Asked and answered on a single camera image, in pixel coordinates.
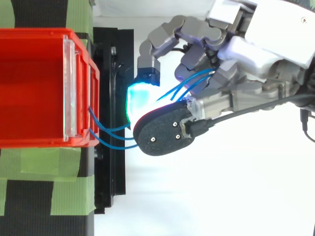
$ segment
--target white panel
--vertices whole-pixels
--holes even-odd
[[[205,16],[214,0],[99,0],[104,17]]]
[[[241,68],[261,79],[266,79],[270,67],[283,58],[246,42],[244,38],[234,36],[222,48],[218,57],[221,60],[236,60]]]
[[[240,9],[245,9],[250,13],[253,13],[252,10],[245,7],[243,4],[233,0],[216,0],[207,18],[233,24]]]
[[[315,13],[281,0],[261,2],[245,39],[308,68],[315,52],[314,29]]]

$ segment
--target green masking tape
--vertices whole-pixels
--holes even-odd
[[[51,215],[89,215],[93,210],[94,176],[54,183]]]
[[[7,180],[0,180],[0,216],[4,216]]]
[[[15,17],[11,0],[0,0],[0,28],[14,28]]]
[[[80,158],[80,148],[2,149],[0,179],[75,181]]]
[[[88,33],[93,43],[93,11],[88,0],[68,0],[66,28]]]

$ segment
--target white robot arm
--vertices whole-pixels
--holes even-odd
[[[315,13],[283,0],[218,0],[205,20],[175,16],[141,44],[135,82],[159,86],[158,58],[188,44],[175,71],[191,96],[143,116],[134,138],[149,155],[188,146],[223,120],[293,102],[314,110]],[[222,112],[234,113],[219,117]]]

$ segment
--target white background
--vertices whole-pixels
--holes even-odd
[[[136,63],[141,42],[170,19],[97,17],[95,26],[134,29]],[[181,56],[160,59],[162,87],[177,84]],[[126,151],[126,195],[95,216],[95,235],[313,235],[315,144],[299,119],[299,110],[287,104],[220,123],[167,156]]]

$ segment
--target red storage bin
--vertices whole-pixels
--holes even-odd
[[[0,148],[98,141],[99,70],[70,29],[0,29]]]

